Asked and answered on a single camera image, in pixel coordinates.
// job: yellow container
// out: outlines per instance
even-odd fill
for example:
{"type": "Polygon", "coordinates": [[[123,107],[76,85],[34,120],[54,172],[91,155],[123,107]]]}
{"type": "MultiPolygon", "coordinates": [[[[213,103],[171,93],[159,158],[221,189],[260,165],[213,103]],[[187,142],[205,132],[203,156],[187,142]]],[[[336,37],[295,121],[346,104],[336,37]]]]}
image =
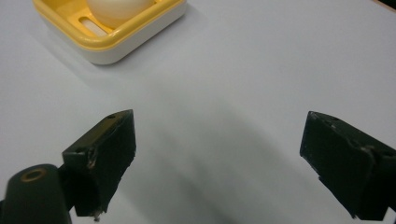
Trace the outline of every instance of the yellow container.
{"type": "Polygon", "coordinates": [[[156,0],[155,4],[115,29],[101,24],[85,0],[33,0],[49,27],[91,63],[114,63],[181,17],[186,0],[156,0]]]}

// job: white tabletop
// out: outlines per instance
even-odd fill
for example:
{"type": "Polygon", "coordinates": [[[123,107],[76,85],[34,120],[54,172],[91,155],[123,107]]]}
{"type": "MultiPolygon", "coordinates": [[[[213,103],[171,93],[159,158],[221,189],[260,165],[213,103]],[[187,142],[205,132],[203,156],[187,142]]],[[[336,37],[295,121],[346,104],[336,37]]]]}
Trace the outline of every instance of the white tabletop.
{"type": "Polygon", "coordinates": [[[372,0],[190,0],[122,61],[97,66],[31,2],[2,0],[0,194],[132,108],[137,156],[101,223],[361,223],[299,156],[301,137],[314,110],[396,147],[395,24],[372,0]]]}

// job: white egg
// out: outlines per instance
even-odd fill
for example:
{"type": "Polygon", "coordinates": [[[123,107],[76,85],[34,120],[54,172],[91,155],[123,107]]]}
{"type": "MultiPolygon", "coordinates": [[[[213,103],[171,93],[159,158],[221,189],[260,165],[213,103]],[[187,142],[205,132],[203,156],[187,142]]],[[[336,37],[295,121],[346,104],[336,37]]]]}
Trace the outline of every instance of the white egg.
{"type": "Polygon", "coordinates": [[[87,0],[87,4],[99,22],[117,28],[154,5],[154,0],[87,0]]]}

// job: black robotic claw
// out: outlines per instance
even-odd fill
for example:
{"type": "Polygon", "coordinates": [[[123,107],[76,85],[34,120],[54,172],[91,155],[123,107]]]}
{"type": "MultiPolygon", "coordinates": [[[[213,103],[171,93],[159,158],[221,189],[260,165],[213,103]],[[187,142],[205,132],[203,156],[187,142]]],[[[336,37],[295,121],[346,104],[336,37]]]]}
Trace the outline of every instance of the black robotic claw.
{"type": "Polygon", "coordinates": [[[134,114],[102,119],[64,151],[60,168],[41,164],[8,182],[0,202],[0,224],[66,224],[74,206],[80,217],[106,212],[135,155],[134,114]]]}
{"type": "Polygon", "coordinates": [[[309,112],[300,154],[353,217],[395,210],[396,151],[342,120],[309,112]]]}

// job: table surface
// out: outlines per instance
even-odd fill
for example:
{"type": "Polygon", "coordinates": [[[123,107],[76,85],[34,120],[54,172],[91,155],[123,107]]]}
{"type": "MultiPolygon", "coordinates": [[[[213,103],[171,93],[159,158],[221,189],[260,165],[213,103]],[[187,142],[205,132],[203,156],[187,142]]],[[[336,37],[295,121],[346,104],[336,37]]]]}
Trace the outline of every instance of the table surface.
{"type": "Polygon", "coordinates": [[[137,156],[101,223],[361,223],[299,156],[301,137],[314,110],[396,147],[395,24],[372,0],[190,0],[178,21],[98,66],[31,2],[2,0],[0,193],[132,108],[137,156]]]}

